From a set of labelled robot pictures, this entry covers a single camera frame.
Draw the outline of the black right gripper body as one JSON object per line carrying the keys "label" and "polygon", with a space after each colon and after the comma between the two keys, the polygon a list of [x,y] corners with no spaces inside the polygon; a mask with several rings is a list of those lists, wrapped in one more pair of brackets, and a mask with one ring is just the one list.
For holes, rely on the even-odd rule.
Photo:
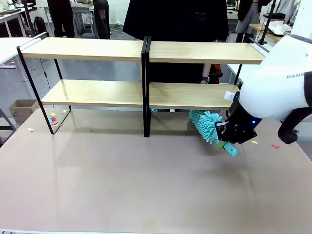
{"label": "black right gripper body", "polygon": [[230,115],[227,121],[224,137],[225,140],[235,144],[242,144],[257,136],[255,131],[258,125],[258,118],[251,115]]}

